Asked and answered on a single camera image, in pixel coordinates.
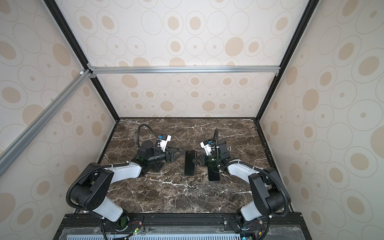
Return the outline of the black smartphone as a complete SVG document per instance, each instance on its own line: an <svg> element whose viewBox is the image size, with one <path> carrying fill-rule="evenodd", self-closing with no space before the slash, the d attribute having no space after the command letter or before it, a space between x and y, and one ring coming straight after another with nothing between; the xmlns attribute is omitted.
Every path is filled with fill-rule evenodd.
<svg viewBox="0 0 384 240"><path fill-rule="evenodd" d="M208 179L211 182L220 181L220 172L217 168L209 167L208 168Z"/></svg>
<svg viewBox="0 0 384 240"><path fill-rule="evenodd" d="M194 176L196 174L196 163L193 160L197 157L196 151L186 151L185 153L185 176Z"/></svg>

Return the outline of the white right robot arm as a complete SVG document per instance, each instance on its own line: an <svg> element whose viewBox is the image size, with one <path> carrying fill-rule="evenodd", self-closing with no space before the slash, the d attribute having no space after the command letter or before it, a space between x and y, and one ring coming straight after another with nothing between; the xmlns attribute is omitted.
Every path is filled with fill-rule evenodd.
<svg viewBox="0 0 384 240"><path fill-rule="evenodd" d="M291 197L274 168L261 169L232 158L225 141L205 140L201 147L205 152L192 162L208 168L210 181L219 181L220 173L227 171L250 185L253 200L240 208L241 221L284 217L290 212Z"/></svg>

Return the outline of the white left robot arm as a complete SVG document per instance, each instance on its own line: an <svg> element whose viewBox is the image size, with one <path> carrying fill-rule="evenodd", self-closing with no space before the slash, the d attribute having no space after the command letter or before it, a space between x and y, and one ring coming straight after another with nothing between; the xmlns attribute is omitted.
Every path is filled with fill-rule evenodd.
<svg viewBox="0 0 384 240"><path fill-rule="evenodd" d="M148 171L159 172L164 162L173 163L185 151L168 147L168 142L157 139L156 144L145 141L138 147L133 160L115 165L89 164L71 184L66 194L67 204L77 210L108 220L119 230L128 225L127 212L107 197L110 185L126 179L144 176Z"/></svg>

